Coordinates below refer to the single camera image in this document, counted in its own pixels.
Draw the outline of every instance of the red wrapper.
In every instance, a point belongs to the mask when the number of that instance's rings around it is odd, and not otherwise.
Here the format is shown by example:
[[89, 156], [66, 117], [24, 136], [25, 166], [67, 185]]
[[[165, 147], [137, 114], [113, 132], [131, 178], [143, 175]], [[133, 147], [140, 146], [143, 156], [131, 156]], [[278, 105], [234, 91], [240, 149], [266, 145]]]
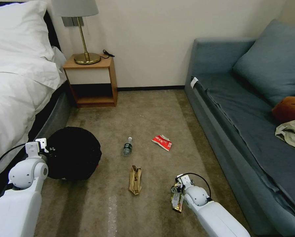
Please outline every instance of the red wrapper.
[[164, 135], [158, 135], [152, 139], [152, 142], [158, 144], [162, 148], [164, 148], [166, 151], [169, 151], [171, 148], [171, 141], [165, 137]]

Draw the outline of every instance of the black cable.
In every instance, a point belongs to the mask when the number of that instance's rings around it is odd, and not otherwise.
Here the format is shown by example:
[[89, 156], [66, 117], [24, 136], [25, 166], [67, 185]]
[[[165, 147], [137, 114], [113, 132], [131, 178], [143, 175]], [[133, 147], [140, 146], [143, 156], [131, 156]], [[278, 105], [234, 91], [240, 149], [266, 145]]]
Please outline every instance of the black cable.
[[1, 162], [1, 160], [4, 158], [4, 156], [7, 155], [9, 152], [11, 152], [12, 150], [14, 150], [14, 149], [16, 149], [16, 148], [18, 148], [18, 147], [20, 147], [20, 146], [23, 146], [23, 145], [25, 145], [25, 143], [20, 144], [20, 145], [18, 145], [18, 146], [15, 146], [15, 147], [11, 148], [10, 150], [6, 151], [6, 152], [0, 157], [0, 162]]
[[189, 173], [182, 174], [182, 175], [180, 175], [179, 177], [176, 178], [176, 181], [178, 181], [178, 178], [180, 178], [180, 177], [182, 177], [182, 176], [184, 176], [184, 175], [187, 175], [187, 174], [193, 174], [193, 175], [196, 175], [196, 176], [202, 178], [202, 179], [205, 181], [205, 183], [206, 183], [206, 185], [208, 186], [208, 188], [209, 188], [209, 197], [211, 197], [211, 188], [210, 188], [210, 185], [208, 184], [208, 182], [206, 181], [206, 179], [205, 179], [204, 177], [202, 177], [202, 176], [200, 176], [200, 175], [198, 175], [198, 174], [196, 174], [196, 173], [191, 173], [191, 172], [189, 172]]
[[113, 54], [108, 53], [107, 50], [105, 50], [105, 49], [104, 49], [102, 52], [103, 52], [105, 55], [108, 55], [107, 58], [109, 58], [109, 57], [113, 57], [113, 58], [114, 58], [114, 57], [115, 57]]

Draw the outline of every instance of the water bottle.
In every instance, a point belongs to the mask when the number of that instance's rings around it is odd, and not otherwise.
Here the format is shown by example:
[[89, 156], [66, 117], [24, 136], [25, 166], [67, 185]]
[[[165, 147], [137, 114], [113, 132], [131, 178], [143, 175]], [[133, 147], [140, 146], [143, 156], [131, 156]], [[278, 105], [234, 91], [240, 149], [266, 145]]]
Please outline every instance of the water bottle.
[[128, 138], [128, 142], [124, 144], [123, 155], [130, 155], [132, 151], [132, 137]]

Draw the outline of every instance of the sofa cushion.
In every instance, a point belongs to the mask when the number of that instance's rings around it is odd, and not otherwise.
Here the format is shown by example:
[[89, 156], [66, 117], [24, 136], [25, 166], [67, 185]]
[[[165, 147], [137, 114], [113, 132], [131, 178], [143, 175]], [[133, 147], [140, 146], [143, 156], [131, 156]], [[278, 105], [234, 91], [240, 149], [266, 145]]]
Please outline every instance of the sofa cushion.
[[272, 105], [295, 96], [295, 27], [273, 20], [237, 61], [234, 71]]

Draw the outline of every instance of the baseboard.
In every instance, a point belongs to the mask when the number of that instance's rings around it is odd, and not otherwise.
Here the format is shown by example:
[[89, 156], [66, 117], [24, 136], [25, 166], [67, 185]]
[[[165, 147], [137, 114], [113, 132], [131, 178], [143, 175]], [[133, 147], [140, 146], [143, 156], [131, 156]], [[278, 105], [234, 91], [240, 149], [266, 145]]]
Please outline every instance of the baseboard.
[[182, 86], [158, 86], [158, 87], [118, 87], [118, 91], [158, 91], [158, 90], [181, 90]]

